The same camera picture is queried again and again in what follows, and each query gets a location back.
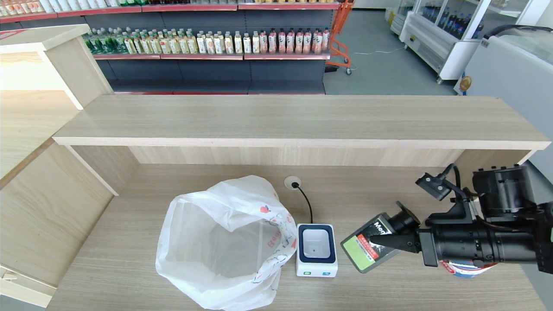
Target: white plastic bag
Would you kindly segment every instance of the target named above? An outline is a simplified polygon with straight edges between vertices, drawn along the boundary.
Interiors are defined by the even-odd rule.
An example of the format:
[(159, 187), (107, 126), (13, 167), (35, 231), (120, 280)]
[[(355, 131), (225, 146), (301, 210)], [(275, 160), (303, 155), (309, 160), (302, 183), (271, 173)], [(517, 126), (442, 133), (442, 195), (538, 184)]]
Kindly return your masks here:
[(273, 186), (258, 176), (177, 196), (155, 268), (205, 309), (250, 310), (273, 302), (298, 230)]

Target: red shelf edge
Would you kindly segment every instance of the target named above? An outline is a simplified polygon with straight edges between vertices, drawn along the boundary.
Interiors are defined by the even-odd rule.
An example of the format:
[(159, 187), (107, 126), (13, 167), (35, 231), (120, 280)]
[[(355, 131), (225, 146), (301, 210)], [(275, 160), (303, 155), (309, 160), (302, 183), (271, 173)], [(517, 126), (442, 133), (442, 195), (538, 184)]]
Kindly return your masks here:
[(111, 60), (111, 59), (159, 59), (160, 55), (151, 54), (94, 54), (94, 59), (97, 60)]
[(59, 12), (58, 17), (85, 16), (85, 15), (98, 15), (98, 14), (117, 14), (117, 13), (139, 13), (139, 12), (142, 12), (142, 8), (140, 6), (109, 7), (109, 8), (100, 8), (100, 9)]
[(329, 53), (323, 54), (244, 54), (246, 60), (328, 60)]
[(243, 60), (244, 55), (161, 54), (161, 59)]
[(237, 11), (237, 4), (164, 4), (142, 6), (142, 12)]
[(239, 3), (239, 10), (336, 10), (338, 2), (332, 3)]
[(26, 20), (49, 19), (49, 18), (57, 18), (57, 17), (58, 17), (57, 13), (35, 13), (35, 14), (3, 16), (2, 18), (0, 18), (0, 24), (23, 22)]

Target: black cable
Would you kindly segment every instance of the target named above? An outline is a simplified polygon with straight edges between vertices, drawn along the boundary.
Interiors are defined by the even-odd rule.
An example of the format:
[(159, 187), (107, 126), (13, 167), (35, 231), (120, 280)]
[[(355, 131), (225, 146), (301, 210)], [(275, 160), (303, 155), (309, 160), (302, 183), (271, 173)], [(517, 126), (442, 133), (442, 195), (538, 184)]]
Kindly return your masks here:
[(313, 223), (313, 210), (311, 209), (311, 203), (309, 202), (307, 195), (305, 195), (304, 191), (300, 188), (300, 185), (296, 182), (292, 183), (292, 188), (299, 189), (301, 191), (301, 194), (304, 195), (304, 198), (307, 201), (307, 205), (309, 206), (309, 215), (311, 216), (311, 223)]

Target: refrigerator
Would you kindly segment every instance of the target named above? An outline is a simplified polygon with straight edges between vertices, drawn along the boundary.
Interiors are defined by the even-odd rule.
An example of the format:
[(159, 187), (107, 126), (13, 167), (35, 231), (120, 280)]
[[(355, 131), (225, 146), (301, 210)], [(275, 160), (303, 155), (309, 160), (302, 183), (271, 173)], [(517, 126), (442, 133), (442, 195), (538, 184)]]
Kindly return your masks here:
[[(553, 141), (553, 29), (506, 25), (482, 39), (455, 85), (462, 96), (496, 96)], [(553, 182), (553, 146), (530, 161)]]

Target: checkout counter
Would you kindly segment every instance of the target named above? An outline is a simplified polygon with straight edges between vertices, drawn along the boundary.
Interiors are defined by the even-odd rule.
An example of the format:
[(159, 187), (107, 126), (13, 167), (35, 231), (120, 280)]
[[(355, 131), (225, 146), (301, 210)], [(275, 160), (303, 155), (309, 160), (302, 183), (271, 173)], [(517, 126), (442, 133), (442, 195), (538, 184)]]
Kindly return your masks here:
[[(72, 27), (87, 31), (83, 25)], [(74, 40), (81, 49), (82, 39)], [(103, 81), (93, 65), (88, 69)], [(421, 217), (446, 211), (449, 203), (415, 185), (424, 172), (436, 174), (456, 162), (463, 185), (469, 186), (474, 170), (522, 163), (550, 143), (493, 97), (113, 95), (106, 86), (82, 106), (52, 133), (51, 146), (31, 161), (55, 148), (50, 160), (78, 164), (79, 176), (14, 184), (19, 193), (40, 191), (25, 206), (5, 201), (4, 192), (31, 164), (2, 189), (2, 265), (9, 263), (10, 271), (45, 283), (42, 258), (64, 257), (57, 263), (59, 273), (49, 279), (55, 292), (47, 310), (201, 310), (155, 271), (161, 225), (179, 194), (255, 174), (273, 184), (301, 223), (309, 217), (305, 201), (283, 183), (296, 175), (316, 222), (332, 224), (341, 241), (376, 214), (395, 214), (396, 200)], [(41, 167), (28, 178), (50, 170)], [(83, 197), (50, 204), (60, 193), (43, 188), (66, 184), (86, 189)], [(104, 204), (96, 213), (84, 206), (93, 201)], [(4, 213), (25, 216), (10, 219)], [(44, 218), (66, 215), (71, 219), (42, 224)], [(82, 224), (92, 229), (82, 236), (82, 247), (74, 243), (74, 253), (55, 251), (67, 248), (66, 237), (49, 232), (76, 227), (84, 232), (88, 227)], [(38, 225), (43, 232), (33, 231)], [(21, 236), (28, 236), (27, 250), (17, 248)], [(425, 267), (420, 255), (411, 253), (368, 274), (357, 272), (341, 249), (337, 257), (334, 279), (297, 277), (295, 259), (290, 260), (275, 301), (264, 309), (545, 309), (519, 265), (498, 265), (468, 281)], [(516, 286), (505, 291), (505, 284)]]

